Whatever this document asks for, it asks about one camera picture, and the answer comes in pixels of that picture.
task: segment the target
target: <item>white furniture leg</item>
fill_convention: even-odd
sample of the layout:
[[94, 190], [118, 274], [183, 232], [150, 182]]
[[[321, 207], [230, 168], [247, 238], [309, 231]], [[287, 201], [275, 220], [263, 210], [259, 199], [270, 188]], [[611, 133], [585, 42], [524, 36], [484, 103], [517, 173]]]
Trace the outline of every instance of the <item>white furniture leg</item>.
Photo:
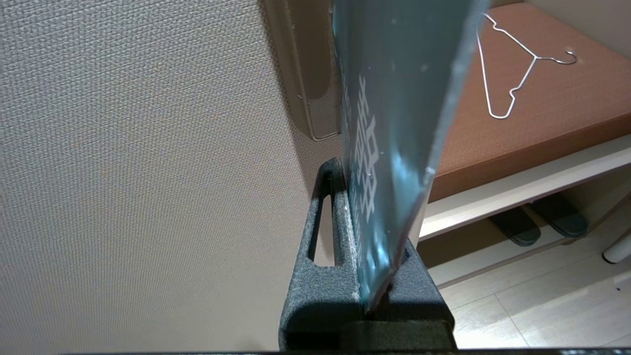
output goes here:
[[631, 255], [631, 229], [624, 232], [603, 252], [603, 259], [610, 264], [615, 264], [629, 255]]

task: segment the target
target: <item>textured wallpaper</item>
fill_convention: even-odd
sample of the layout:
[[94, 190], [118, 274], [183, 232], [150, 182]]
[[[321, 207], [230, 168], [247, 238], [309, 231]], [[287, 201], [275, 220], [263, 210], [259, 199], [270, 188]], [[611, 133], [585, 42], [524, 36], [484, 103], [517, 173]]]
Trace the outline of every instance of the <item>textured wallpaper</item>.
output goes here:
[[8, 0], [0, 353], [275, 349], [319, 165], [259, 3]]

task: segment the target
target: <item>brown upholstered bench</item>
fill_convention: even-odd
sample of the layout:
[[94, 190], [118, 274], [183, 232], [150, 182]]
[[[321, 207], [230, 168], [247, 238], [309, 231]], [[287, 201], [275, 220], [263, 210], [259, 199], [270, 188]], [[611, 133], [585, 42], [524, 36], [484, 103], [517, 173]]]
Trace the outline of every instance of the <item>brown upholstered bench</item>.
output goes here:
[[[430, 201], [631, 134], [631, 61], [528, 4], [490, 10], [500, 28], [540, 56], [507, 119], [488, 114], [480, 56], [471, 70], [433, 182]], [[485, 20], [481, 33], [493, 111], [505, 113], [532, 57]]]

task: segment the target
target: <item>metal clothes hanger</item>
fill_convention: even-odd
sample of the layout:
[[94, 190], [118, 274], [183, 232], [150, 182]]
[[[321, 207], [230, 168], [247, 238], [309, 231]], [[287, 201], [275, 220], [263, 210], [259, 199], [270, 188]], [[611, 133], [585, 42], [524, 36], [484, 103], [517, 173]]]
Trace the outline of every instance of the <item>metal clothes hanger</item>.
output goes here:
[[552, 58], [552, 57], [539, 57], [538, 55], [536, 55], [533, 51], [531, 51], [530, 49], [528, 49], [528, 47], [526, 47], [522, 42], [520, 42], [518, 39], [516, 39], [515, 37], [513, 37], [513, 35], [511, 35], [507, 30], [504, 30], [503, 28], [497, 28], [497, 22], [488, 14], [484, 14], [484, 16], [493, 23], [493, 29], [495, 31], [499, 31], [504, 33], [506, 36], [508, 36], [510, 39], [512, 39], [515, 43], [519, 44], [519, 47], [522, 47], [526, 52], [528, 52], [528, 54], [530, 54], [533, 57], [533, 61], [530, 63], [530, 66], [528, 67], [528, 70], [526, 70], [526, 74], [524, 74], [524, 77], [521, 79], [521, 81], [519, 82], [519, 85], [512, 88], [509, 91], [509, 95], [510, 97], [512, 97], [512, 100], [510, 102], [510, 106], [509, 106], [509, 110], [506, 112], [505, 115], [503, 116], [498, 116], [496, 114], [493, 113], [493, 111], [491, 110], [491, 100], [488, 98], [488, 83], [487, 83], [487, 71], [485, 69], [484, 66], [484, 54], [482, 53], [482, 44], [480, 43], [480, 33], [477, 32], [476, 36], [478, 38], [478, 51], [480, 52], [480, 62], [482, 64], [482, 78], [484, 79], [484, 91], [487, 95], [487, 107], [488, 107], [488, 114], [491, 115], [494, 118], [497, 119], [505, 119], [506, 117], [508, 117], [510, 115], [510, 112], [513, 109], [513, 106], [515, 105], [515, 95], [513, 94], [515, 91], [521, 89], [522, 86], [524, 86], [524, 82], [526, 81], [526, 78], [528, 78], [528, 75], [530, 75], [530, 71], [532, 70], [533, 66], [535, 63], [537, 63], [537, 61], [542, 60], [542, 61], [554, 61], [558, 64], [563, 64], [563, 65], [571, 65], [574, 64], [578, 61], [578, 58], [576, 57], [576, 55], [574, 54], [574, 52], [571, 51], [565, 51], [565, 53], [571, 55], [572, 57], [574, 57], [573, 60], [566, 62], [566, 61], [560, 61], [558, 59]]

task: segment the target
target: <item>light wood floor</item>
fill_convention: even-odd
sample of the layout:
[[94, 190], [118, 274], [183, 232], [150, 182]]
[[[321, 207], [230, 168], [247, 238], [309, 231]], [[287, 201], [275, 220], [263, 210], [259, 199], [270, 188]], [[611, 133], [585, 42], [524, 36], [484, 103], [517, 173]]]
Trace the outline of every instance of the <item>light wood floor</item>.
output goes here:
[[631, 347], [631, 258], [601, 258], [629, 226], [631, 202], [574, 244], [441, 289], [458, 347]]

